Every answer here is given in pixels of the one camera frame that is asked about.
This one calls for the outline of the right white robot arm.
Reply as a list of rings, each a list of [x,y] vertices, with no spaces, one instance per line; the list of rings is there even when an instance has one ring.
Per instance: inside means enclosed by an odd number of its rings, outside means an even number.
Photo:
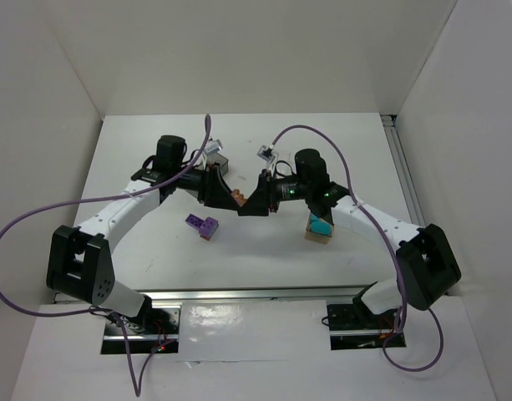
[[[449,240],[439,226],[406,223],[359,200],[348,188],[331,181],[317,150],[298,151],[294,163],[295,173],[284,178],[262,171],[239,215],[268,216],[283,201],[303,200],[314,216],[387,251],[395,279],[372,284],[358,298],[371,314],[398,310],[395,325],[402,331],[408,307],[428,310],[461,279]]]

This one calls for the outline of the orange lego brick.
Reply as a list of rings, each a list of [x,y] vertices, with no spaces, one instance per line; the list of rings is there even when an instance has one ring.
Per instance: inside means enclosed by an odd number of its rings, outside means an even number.
[[[236,201],[236,203],[239,206],[243,206],[247,202],[247,199],[239,189],[234,189],[231,192],[231,197]]]

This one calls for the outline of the teal rounded lego brick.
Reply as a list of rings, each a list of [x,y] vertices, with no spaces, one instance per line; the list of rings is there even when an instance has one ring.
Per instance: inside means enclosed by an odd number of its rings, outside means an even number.
[[[313,233],[318,234],[320,236],[331,236],[332,235],[332,226],[322,221],[322,223],[314,224],[310,226],[310,229]]]

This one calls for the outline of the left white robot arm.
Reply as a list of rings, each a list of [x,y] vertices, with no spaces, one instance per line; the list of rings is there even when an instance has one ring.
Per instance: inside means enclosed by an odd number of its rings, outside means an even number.
[[[120,195],[105,198],[107,205],[88,220],[75,227],[60,226],[53,233],[48,288],[113,311],[137,332],[169,324],[169,314],[153,308],[149,296],[116,280],[112,253],[138,222],[178,189],[195,192],[200,203],[237,209],[230,190],[221,182],[221,149],[219,140],[205,140],[193,157],[185,160],[185,139],[161,136],[155,153],[131,176]],[[215,190],[225,195],[224,201],[215,202]]]

